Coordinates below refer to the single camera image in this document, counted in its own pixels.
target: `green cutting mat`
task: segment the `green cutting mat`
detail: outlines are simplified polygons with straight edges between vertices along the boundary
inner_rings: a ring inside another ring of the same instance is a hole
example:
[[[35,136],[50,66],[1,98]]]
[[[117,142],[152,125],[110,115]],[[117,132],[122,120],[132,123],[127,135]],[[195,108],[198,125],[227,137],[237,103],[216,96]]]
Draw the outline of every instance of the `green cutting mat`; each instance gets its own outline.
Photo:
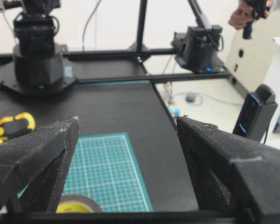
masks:
[[[85,195],[104,212],[153,211],[127,133],[81,137],[63,194]]]

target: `yellow tape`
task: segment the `yellow tape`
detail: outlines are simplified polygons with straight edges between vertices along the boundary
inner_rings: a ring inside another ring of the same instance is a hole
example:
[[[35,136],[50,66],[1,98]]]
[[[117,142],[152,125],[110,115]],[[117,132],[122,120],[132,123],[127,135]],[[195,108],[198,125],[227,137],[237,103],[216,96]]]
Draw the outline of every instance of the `yellow tape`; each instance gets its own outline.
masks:
[[[64,202],[60,203],[57,213],[93,213],[93,210],[81,202]]]
[[[16,120],[26,119],[28,121],[28,129],[31,129],[32,131],[35,130],[35,119],[34,117],[27,112],[21,113],[17,116],[15,116]]]

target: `white floor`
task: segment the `white floor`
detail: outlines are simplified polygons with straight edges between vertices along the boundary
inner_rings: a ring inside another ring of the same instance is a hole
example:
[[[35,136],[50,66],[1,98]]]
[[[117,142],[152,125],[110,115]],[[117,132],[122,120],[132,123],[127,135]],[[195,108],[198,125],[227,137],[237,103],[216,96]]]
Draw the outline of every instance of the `white floor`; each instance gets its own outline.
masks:
[[[157,88],[165,99],[167,94],[163,85],[159,84]],[[202,94],[203,104],[195,106],[186,102],[186,95],[182,94],[185,92],[205,93],[226,102],[243,104],[244,99],[227,80],[173,83],[173,95],[177,96],[174,97],[174,104],[170,108],[178,108],[181,111],[181,116],[187,115],[192,119],[212,123],[226,132],[231,133],[233,131],[241,111],[240,105],[223,104]],[[280,149],[280,134],[270,134],[267,139],[267,145]]]

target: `human hand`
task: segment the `human hand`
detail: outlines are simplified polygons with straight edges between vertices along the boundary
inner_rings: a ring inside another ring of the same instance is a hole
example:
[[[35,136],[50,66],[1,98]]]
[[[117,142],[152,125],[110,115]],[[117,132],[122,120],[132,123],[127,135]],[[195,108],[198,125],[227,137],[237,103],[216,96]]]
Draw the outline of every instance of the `human hand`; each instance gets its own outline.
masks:
[[[274,0],[268,0],[267,6],[272,7]],[[244,0],[239,0],[237,10],[231,15],[229,24],[235,29],[239,30],[246,27],[248,22],[253,21],[252,17],[253,8],[249,6]],[[270,15],[268,11],[265,11],[265,17],[267,18]]]

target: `black cable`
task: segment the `black cable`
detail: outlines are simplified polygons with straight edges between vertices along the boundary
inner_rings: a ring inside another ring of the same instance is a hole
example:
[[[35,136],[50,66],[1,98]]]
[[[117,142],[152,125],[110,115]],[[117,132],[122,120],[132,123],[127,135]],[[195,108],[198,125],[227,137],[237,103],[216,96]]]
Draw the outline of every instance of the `black cable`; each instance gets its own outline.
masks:
[[[20,15],[22,15],[22,13],[23,13],[23,12],[20,12],[19,14],[17,14],[17,16],[15,17],[14,20],[17,20],[17,19],[20,17]]]
[[[265,140],[264,140],[264,142],[263,142],[264,145],[266,144],[266,140],[267,140],[267,135],[268,135],[268,133],[269,133],[269,129],[270,129],[270,126],[267,127],[267,130],[266,130],[266,136],[265,136]]]
[[[216,45],[214,39],[212,38],[212,36],[211,36],[210,34],[208,34],[208,38],[209,38],[209,40],[210,40],[210,42],[211,42],[211,45],[213,46],[213,48],[214,48],[216,51],[221,52],[221,51],[224,50],[224,38],[223,38],[222,35],[220,35],[220,39],[221,39],[221,43],[222,43],[221,49],[219,49],[219,45]]]
[[[55,33],[54,33],[54,36],[56,36],[59,32],[59,29],[60,29],[60,22],[55,16],[51,16],[51,18],[53,18],[57,23],[57,27],[56,27],[56,30],[55,30]]]
[[[101,4],[101,1],[102,0],[99,0],[99,2],[96,4],[94,10],[92,11],[91,15],[89,16],[89,18],[88,18],[88,20],[85,24],[84,31],[83,31],[83,38],[82,38],[82,49],[83,49],[83,51],[85,51],[85,45],[84,44],[85,44],[85,35],[86,35],[88,24],[89,24],[90,20],[93,18],[93,16],[94,16],[95,12],[97,11],[99,5]]]

